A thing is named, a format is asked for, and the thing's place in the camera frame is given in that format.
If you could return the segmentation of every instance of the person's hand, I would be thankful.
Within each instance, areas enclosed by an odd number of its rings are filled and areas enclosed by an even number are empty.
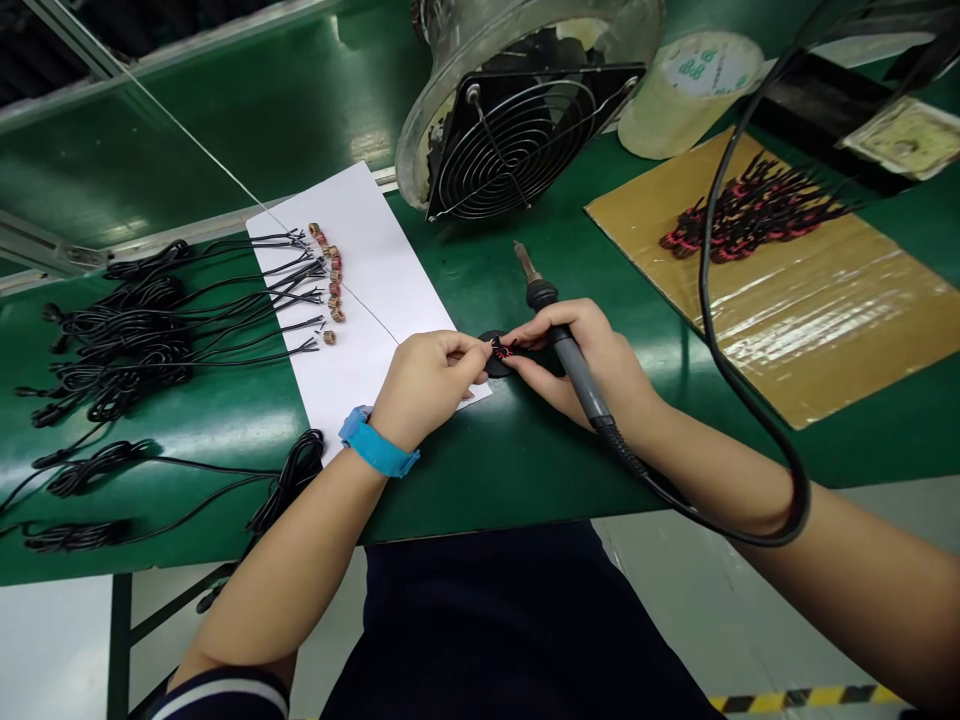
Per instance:
[[[526,325],[504,335],[501,342],[507,346],[517,342],[521,347],[538,350],[546,344],[546,333],[553,325],[570,326],[620,433],[630,445],[638,444],[644,428],[649,427],[651,418],[665,403],[640,367],[630,343],[613,331],[593,300],[567,300],[549,305]],[[569,378],[558,378],[520,355],[504,359],[503,364],[516,370],[527,385],[554,408],[591,429]]]
[[[452,330],[411,335],[394,353],[370,427],[413,452],[473,397],[471,384],[487,381],[483,368],[492,352],[490,343]]]

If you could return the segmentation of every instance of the workbench leg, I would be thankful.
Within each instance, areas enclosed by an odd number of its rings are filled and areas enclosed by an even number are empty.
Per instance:
[[[130,606],[133,578],[113,576],[110,604],[110,658],[107,669],[107,720],[126,720],[130,702]]]

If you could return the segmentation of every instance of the white paper sheet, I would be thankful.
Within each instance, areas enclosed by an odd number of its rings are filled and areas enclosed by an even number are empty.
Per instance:
[[[324,329],[337,333],[335,346],[328,347],[321,340],[320,352],[290,358],[310,426],[323,431],[327,440],[324,462],[329,462],[340,451],[337,432],[350,411],[376,400],[397,344],[414,333],[455,328],[364,163],[314,185],[270,212],[276,220],[261,213],[247,222],[250,237],[284,232],[277,220],[287,228],[302,230],[315,222],[343,258],[346,322],[330,321],[326,304],[301,302],[277,313],[282,327],[323,315],[328,319]],[[258,248],[255,252],[260,269],[266,272],[294,260],[298,251]],[[266,284],[272,285],[293,269],[267,277]],[[302,294],[314,287],[326,291],[327,285],[326,279],[304,282],[295,292]],[[324,292],[323,299],[328,297]],[[317,328],[319,325],[284,333],[287,349],[299,347]],[[461,403],[461,408],[491,393],[486,384],[470,389],[474,398]]]

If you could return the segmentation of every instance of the blue wristband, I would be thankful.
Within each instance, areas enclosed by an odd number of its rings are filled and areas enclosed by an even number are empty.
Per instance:
[[[387,477],[403,477],[419,459],[420,451],[406,453],[367,424],[373,408],[360,405],[350,411],[350,415],[340,428],[340,439],[344,447],[352,447],[370,467]]]

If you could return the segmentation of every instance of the cardboard sheet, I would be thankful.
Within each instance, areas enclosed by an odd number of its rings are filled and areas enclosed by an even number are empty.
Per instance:
[[[658,241],[707,192],[729,137],[586,208],[698,329],[699,255],[677,260]],[[726,179],[760,149],[745,135]],[[960,350],[960,292],[855,215],[746,260],[711,263],[710,295],[723,352],[798,430]]]
[[[323,431],[327,439],[327,463],[341,449],[337,432],[350,411],[357,405],[373,405],[377,399],[397,345],[414,333],[456,328],[364,163],[314,185],[270,212],[276,219],[261,213],[247,222],[251,237],[284,232],[277,220],[287,228],[303,230],[315,222],[343,257],[346,322],[329,321],[326,304],[296,303],[277,313],[282,327],[323,315],[328,319],[325,329],[337,333],[336,345],[329,347],[321,341],[320,352],[290,358],[310,426]],[[298,253],[285,248],[257,248],[255,252],[264,272],[291,262]],[[281,277],[270,276],[267,284]],[[326,290],[327,285],[326,279],[305,282],[296,292],[302,294],[314,287]],[[324,292],[323,299],[328,297]],[[287,349],[299,347],[318,327],[284,333]],[[474,398],[460,408],[491,394],[487,384],[470,389]]]

